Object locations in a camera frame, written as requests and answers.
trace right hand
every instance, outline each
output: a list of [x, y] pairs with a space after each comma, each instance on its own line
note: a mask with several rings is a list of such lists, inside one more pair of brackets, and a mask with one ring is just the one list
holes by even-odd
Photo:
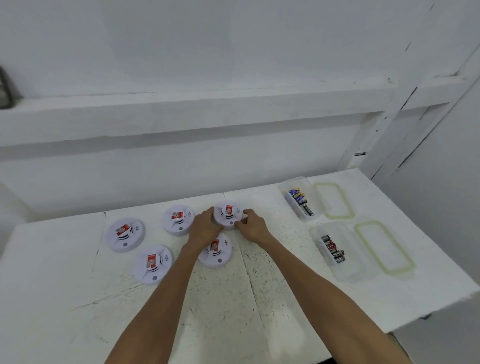
[[235, 227], [245, 239], [258, 244], [260, 247], [274, 239], [268, 231], [265, 220], [258, 216], [255, 211], [248, 208], [243, 213], [248, 216], [241, 221], [236, 221]]

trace hand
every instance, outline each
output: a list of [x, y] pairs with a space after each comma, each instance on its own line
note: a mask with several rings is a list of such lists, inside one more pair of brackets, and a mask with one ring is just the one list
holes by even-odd
[[195, 216], [190, 226], [188, 241], [184, 245], [186, 248], [200, 254], [202, 249], [209, 246], [223, 230], [222, 225], [212, 222], [212, 214], [213, 207]]
[[268, 231], [264, 218], [258, 216], [251, 208], [244, 210], [243, 213], [248, 216], [242, 221], [236, 221], [235, 227], [245, 239], [258, 244], [260, 247], [274, 239]]

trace white smoke detector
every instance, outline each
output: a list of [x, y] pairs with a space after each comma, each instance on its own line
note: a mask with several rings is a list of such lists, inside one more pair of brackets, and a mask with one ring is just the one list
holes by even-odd
[[232, 243], [224, 233], [220, 233], [209, 247], [202, 250], [198, 260], [206, 267], [222, 267], [230, 260], [231, 255]]
[[159, 283], [172, 266], [173, 259], [166, 246], [150, 246], [137, 255], [132, 273], [140, 283]]
[[186, 205], [175, 205], [170, 207], [163, 216], [163, 227], [174, 236], [188, 234], [192, 225], [195, 213]]
[[122, 218], [105, 232], [104, 241], [117, 253], [125, 253], [139, 246], [145, 237], [145, 226], [136, 218]]
[[216, 204], [213, 210], [213, 217], [217, 223], [225, 226], [225, 229], [234, 228], [235, 221], [240, 221], [243, 216], [242, 207], [233, 201], [224, 201]]

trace forearm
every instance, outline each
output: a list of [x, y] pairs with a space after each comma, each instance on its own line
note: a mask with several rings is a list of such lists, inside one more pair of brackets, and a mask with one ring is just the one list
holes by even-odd
[[335, 285], [275, 238], [263, 244], [327, 349], [339, 364], [409, 363], [377, 325]]
[[120, 336], [106, 364], [168, 362], [198, 254], [182, 248], [175, 264]]

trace tabletop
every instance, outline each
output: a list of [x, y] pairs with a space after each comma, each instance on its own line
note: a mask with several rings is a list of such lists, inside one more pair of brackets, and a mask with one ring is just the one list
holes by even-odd
[[[335, 182], [357, 212], [393, 227], [417, 264], [413, 276], [338, 282], [308, 235], [326, 217], [301, 222], [277, 184], [18, 225], [0, 261], [0, 352], [6, 363], [101, 363], [154, 286], [131, 275], [137, 252], [102, 241], [114, 221], [145, 224], [140, 248], [163, 244], [178, 256], [187, 236], [168, 235], [163, 213], [200, 213], [225, 199], [265, 218], [294, 255], [347, 293], [385, 332], [466, 299], [480, 287], [359, 170], [308, 178]], [[195, 264], [170, 363], [313, 364], [330, 357], [271, 258], [238, 231], [222, 268]]]

